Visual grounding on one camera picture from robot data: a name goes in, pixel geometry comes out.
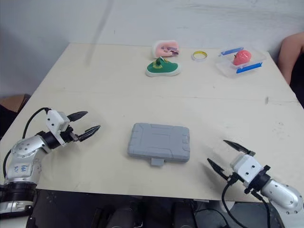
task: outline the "black cable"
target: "black cable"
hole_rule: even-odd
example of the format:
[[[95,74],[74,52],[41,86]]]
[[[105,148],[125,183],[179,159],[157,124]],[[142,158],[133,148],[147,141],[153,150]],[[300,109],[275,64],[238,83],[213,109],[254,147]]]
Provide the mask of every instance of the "black cable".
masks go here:
[[[227,227],[230,227],[229,224],[228,224],[227,219],[226,219],[226,218],[223,216],[223,214],[220,213],[218,210],[215,210],[215,209],[201,209],[201,210],[195,211],[194,213],[198,213],[198,212],[205,211],[205,210],[212,210],[212,211],[217,212],[217,213],[224,219],[224,221],[225,221],[225,223],[226,223],[226,226],[227,226]]]
[[[28,122],[27,124],[25,125],[25,128],[24,128],[24,131],[23,131],[23,135],[22,135],[22,138],[24,139],[25,138],[25,135],[27,133],[27,130],[28,130],[28,127],[29,127],[29,123],[32,121],[32,119],[38,114],[40,113],[42,110],[46,111],[46,113],[48,113],[49,110],[51,110],[50,108],[47,108],[47,107],[43,107],[43,108],[40,108],[38,109],[29,119],[28,119]]]
[[[264,206],[266,208],[266,211],[267,211],[267,227],[270,228],[270,209],[269,209],[269,206],[263,198],[261,198],[260,200],[264,203]]]
[[[3,160],[3,167],[2,168],[3,168],[3,176],[4,176],[4,178],[6,177],[6,161],[7,161],[8,157],[9,157],[10,152],[11,152],[11,150],[9,150],[9,152],[5,155],[5,158]]]
[[[50,108],[47,108],[47,107],[43,107],[43,108],[40,108],[38,109],[29,119],[28,119],[28,122],[27,124],[25,125],[25,128],[24,128],[24,131],[23,131],[23,135],[22,135],[22,138],[24,139],[25,138],[25,135],[27,133],[27,130],[28,130],[28,127],[29,127],[29,124],[30,122],[32,121],[32,119],[38,114],[40,113],[42,110],[44,110],[46,113],[48,113],[49,110],[51,110]],[[3,176],[4,178],[6,177],[6,161],[10,155],[10,152],[11,150],[9,150],[9,152],[6,154],[4,160],[3,160],[3,166],[2,166],[2,169],[3,169]]]
[[[227,211],[227,213],[229,214],[229,216],[233,219],[233,221],[235,221],[239,226],[241,226],[242,228],[248,228],[246,226],[244,226],[242,223],[240,223],[232,214],[231,212],[229,211],[227,205],[226,205],[226,202],[225,202],[225,195],[226,195],[226,192],[227,192],[227,189],[231,186],[231,183],[228,182],[227,185],[225,186],[223,192],[222,192],[222,202],[223,202],[223,205]]]

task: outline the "gray plastic case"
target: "gray plastic case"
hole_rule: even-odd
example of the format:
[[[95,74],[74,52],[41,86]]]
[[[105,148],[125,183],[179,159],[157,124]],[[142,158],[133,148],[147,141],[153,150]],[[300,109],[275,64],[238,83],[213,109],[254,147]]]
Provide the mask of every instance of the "gray plastic case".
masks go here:
[[[128,154],[151,159],[151,165],[164,161],[187,162],[190,158],[190,134],[187,127],[136,123],[132,129]]]

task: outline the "white wall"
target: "white wall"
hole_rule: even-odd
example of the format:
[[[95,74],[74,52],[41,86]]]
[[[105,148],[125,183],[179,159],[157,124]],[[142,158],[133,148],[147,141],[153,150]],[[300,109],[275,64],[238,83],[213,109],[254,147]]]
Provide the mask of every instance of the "white wall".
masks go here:
[[[0,96],[33,93],[69,42],[253,43],[277,55],[304,30],[303,0],[0,0]]]

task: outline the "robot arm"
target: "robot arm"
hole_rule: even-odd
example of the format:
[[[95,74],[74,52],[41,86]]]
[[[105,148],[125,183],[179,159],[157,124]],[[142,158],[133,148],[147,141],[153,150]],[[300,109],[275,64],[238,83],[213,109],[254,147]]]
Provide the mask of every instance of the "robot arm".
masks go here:
[[[0,217],[10,218],[1,221],[23,221],[32,219],[30,215],[34,208],[35,188],[39,182],[42,171],[42,159],[59,146],[66,143],[83,141],[95,134],[100,126],[89,128],[82,135],[73,133],[69,125],[87,112],[78,112],[66,116],[62,112],[49,110],[47,112],[47,127],[49,132],[39,132],[37,135],[18,141],[11,149],[11,163],[5,175],[4,188],[0,201]]]
[[[271,179],[266,174],[270,167],[262,167],[253,157],[255,155],[254,152],[247,150],[235,142],[225,142],[245,154],[240,154],[230,164],[234,172],[229,177],[224,175],[224,170],[221,167],[208,159],[212,168],[228,182],[231,177],[242,181],[246,188],[244,191],[246,194],[252,193],[259,198],[257,192],[260,192],[261,195],[267,197],[279,213],[282,223],[286,228],[304,227],[303,198],[299,191],[289,185],[281,184]]]

